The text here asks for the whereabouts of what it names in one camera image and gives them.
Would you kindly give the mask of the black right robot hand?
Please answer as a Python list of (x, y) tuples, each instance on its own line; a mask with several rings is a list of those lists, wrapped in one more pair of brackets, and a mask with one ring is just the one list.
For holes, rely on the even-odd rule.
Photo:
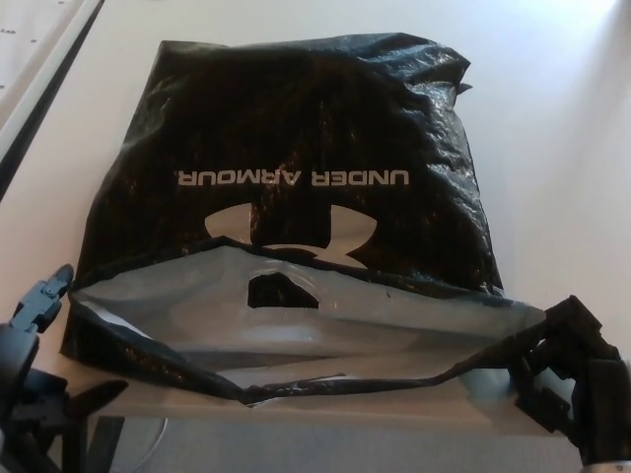
[(545, 311), (509, 364), (516, 406), (575, 446), (586, 472), (630, 470), (630, 366), (575, 296)]

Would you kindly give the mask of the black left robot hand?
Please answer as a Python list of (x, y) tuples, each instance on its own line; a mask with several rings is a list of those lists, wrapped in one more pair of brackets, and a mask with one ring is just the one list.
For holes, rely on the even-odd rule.
[(74, 279), (65, 264), (36, 282), (1, 324), (1, 470), (86, 472), (88, 419), (128, 386), (107, 380), (70, 395), (68, 380), (38, 370), (39, 335), (56, 319)]

